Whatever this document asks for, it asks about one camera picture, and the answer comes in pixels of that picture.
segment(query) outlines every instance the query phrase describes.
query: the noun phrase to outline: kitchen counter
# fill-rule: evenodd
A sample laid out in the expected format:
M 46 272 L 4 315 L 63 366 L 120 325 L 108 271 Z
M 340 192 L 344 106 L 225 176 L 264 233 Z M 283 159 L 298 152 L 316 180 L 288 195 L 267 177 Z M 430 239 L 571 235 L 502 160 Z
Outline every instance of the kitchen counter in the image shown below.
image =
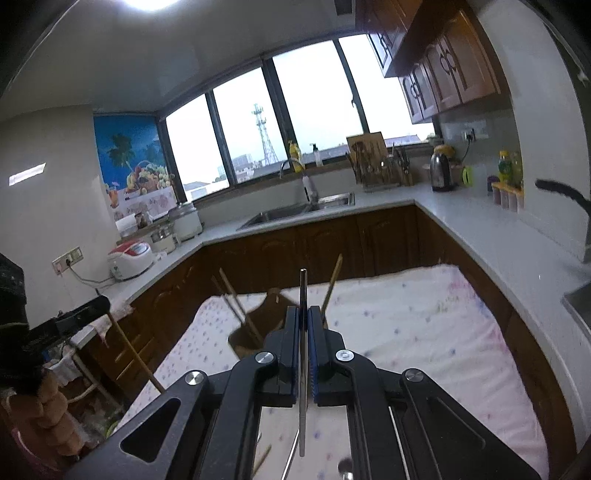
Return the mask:
M 416 204 L 451 235 L 512 303 L 546 355 L 563 391 L 578 447 L 591 433 L 591 343 L 560 300 L 591 280 L 583 265 L 551 239 L 470 190 L 434 193 L 428 184 L 376 193 L 356 193 L 355 205 L 325 210 L 237 230 L 248 218 L 206 228 L 183 242 L 139 277 L 109 287 L 112 303 L 132 302 L 162 276 L 205 245 L 346 215 Z M 79 346 L 95 331 L 76 335 Z

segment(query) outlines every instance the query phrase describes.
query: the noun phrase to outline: pan handle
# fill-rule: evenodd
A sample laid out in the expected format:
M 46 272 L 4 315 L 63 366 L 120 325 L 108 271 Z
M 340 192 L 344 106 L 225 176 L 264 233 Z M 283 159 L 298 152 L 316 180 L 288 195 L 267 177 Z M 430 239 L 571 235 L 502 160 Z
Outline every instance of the pan handle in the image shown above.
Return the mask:
M 591 217 L 591 202 L 587 200 L 583 196 L 583 194 L 578 190 L 555 180 L 537 179 L 535 181 L 535 186 L 538 187 L 540 190 L 560 193 L 561 195 L 564 195 L 570 198 L 571 200 L 574 200 L 583 208 L 583 210 L 585 210 L 585 212 L 587 212 L 587 215 Z

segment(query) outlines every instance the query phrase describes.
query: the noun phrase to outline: sink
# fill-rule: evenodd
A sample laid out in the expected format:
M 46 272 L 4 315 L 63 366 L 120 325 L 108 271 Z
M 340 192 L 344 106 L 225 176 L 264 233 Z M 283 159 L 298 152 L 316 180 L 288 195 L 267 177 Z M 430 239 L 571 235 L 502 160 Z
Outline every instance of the sink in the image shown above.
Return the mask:
M 287 207 L 280 207 L 257 213 L 254 217 L 242 225 L 239 230 L 253 225 L 260 225 L 262 223 L 273 222 L 275 220 L 301 215 L 302 213 L 314 212 L 316 210 L 324 210 L 325 208 L 339 207 L 344 205 L 355 205 L 355 194 L 342 193 L 340 195 L 332 195 L 330 197 L 318 199 L 318 203 L 315 205 L 312 205 L 311 203 L 297 203 L 295 205 L 288 205 Z
M 591 282 L 583 285 L 578 290 L 565 293 L 564 297 L 562 297 L 562 305 L 565 306 L 591 341 Z

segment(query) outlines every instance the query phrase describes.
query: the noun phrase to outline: window frame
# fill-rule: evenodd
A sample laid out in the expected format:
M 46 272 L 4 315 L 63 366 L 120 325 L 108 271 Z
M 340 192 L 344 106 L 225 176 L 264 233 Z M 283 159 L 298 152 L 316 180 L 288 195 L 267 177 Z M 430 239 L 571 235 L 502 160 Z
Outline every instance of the window frame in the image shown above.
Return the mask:
M 363 110 L 363 103 L 361 101 L 361 97 L 359 95 L 359 91 L 357 90 L 357 86 L 355 84 L 355 80 L 353 78 L 353 74 L 349 67 L 349 63 L 345 57 L 345 52 L 343 51 L 342 46 L 340 45 L 339 39 L 344 38 L 351 35 L 359 35 L 360 32 L 357 31 L 344 31 L 339 32 L 332 35 L 323 35 L 321 37 L 315 37 L 308 39 L 307 41 L 297 42 L 295 44 L 291 44 L 288 47 L 284 47 L 273 52 L 265 53 L 258 58 L 251 59 L 246 61 L 242 64 L 239 64 L 233 68 L 227 69 L 221 74 L 207 80 L 206 82 L 198 85 L 195 88 L 188 90 L 183 95 L 180 95 L 176 99 L 172 100 L 167 106 L 160 109 L 155 113 L 157 126 L 158 126 L 158 135 L 160 137 L 160 142 L 163 146 L 164 158 L 166 160 L 166 165 L 168 167 L 169 172 L 174 174 L 173 177 L 173 188 L 175 194 L 177 195 L 177 199 L 179 202 L 186 202 L 187 196 L 183 189 L 183 184 L 181 178 L 178 174 L 178 168 L 176 161 L 174 159 L 174 153 L 172 149 L 172 145 L 170 142 L 170 136 L 168 134 L 168 127 L 166 124 L 166 117 L 169 116 L 171 113 L 175 112 L 179 108 L 183 107 L 187 103 L 195 100 L 197 97 L 201 95 L 205 95 L 207 108 L 209 110 L 209 115 L 212 120 L 213 130 L 216 136 L 217 146 L 220 150 L 220 155 L 222 158 L 222 164 L 226 171 L 226 176 L 228 178 L 229 186 L 228 188 L 219 190 L 217 192 L 210 193 L 203 197 L 200 197 L 193 201 L 194 204 L 203 203 L 204 201 L 208 201 L 214 198 L 219 197 L 226 197 L 228 195 L 234 196 L 236 195 L 236 191 L 244 190 L 250 191 L 253 190 L 253 186 L 257 184 L 275 184 L 277 181 L 291 181 L 293 179 L 292 175 L 285 175 L 283 179 L 279 179 L 276 173 L 269 173 L 267 175 L 263 175 L 260 177 L 254 177 L 252 179 L 243 181 L 238 183 L 236 180 L 236 172 L 234 170 L 234 166 L 232 164 L 232 159 L 230 157 L 230 153 L 228 150 L 228 144 L 226 142 L 226 138 L 223 132 L 222 121 L 220 119 L 219 111 L 217 109 L 217 103 L 215 99 L 215 95 L 213 94 L 213 89 L 218 87 L 240 75 L 243 75 L 247 72 L 260 68 L 262 70 L 262 74 L 265 80 L 265 85 L 267 87 L 267 91 L 269 93 L 269 97 L 271 98 L 271 104 L 275 113 L 275 118 L 277 119 L 277 124 L 279 126 L 279 130 L 281 133 L 281 138 L 283 140 L 285 152 L 287 153 L 287 157 L 289 158 L 289 142 L 294 141 L 297 142 L 296 132 L 294 131 L 293 124 L 291 122 L 291 117 L 289 113 L 289 109 L 287 107 L 287 103 L 285 101 L 285 97 L 283 95 L 283 89 L 281 87 L 281 82 L 279 81 L 279 77 L 277 75 L 277 70 L 275 68 L 275 63 L 273 62 L 273 57 L 279 55 L 281 53 L 285 53 L 291 50 L 296 50 L 298 48 L 305 47 L 307 45 L 312 45 L 316 43 L 320 43 L 323 41 L 332 41 L 333 45 L 337 51 L 339 56 L 341 65 L 343 67 L 343 71 L 349 83 L 349 88 L 351 91 L 352 103 L 355 105 L 357 113 L 359 115 L 359 120 L 363 129 L 363 133 L 369 133 L 369 124 L 367 122 L 367 118 L 365 116 L 365 111 Z M 439 117 L 435 115 L 431 118 L 431 122 L 433 123 L 433 129 L 435 133 L 441 136 L 441 126 L 439 123 Z M 414 144 L 408 144 L 397 147 L 398 149 L 402 148 L 404 150 L 417 150 L 422 151 L 423 148 L 427 144 L 425 142 L 418 142 Z M 335 170 L 338 168 L 346 168 L 349 165 L 348 159 L 345 155 L 341 155 L 339 157 L 333 157 L 327 160 L 324 160 L 324 164 L 340 164 L 342 165 L 339 167 L 335 165 L 331 168 L 331 170 Z M 294 168 L 291 163 L 289 165 L 289 173 L 294 173 Z M 315 163 L 314 161 L 306 163 L 306 169 L 312 168 L 314 169 Z

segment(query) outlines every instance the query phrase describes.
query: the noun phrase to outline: power outlet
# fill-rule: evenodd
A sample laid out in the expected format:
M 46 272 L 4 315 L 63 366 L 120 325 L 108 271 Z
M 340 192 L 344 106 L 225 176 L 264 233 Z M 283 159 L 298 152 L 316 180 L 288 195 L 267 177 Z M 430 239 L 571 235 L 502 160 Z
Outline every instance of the power outlet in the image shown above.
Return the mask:
M 475 142 L 476 141 L 476 132 L 473 128 L 470 130 L 464 130 L 462 132 L 462 140 L 464 142 Z
M 60 275 L 83 258 L 84 256 L 82 255 L 82 249 L 80 249 L 80 247 L 76 247 L 56 258 L 53 262 L 51 262 L 51 265 L 53 266 L 53 270 L 56 272 L 56 275 Z

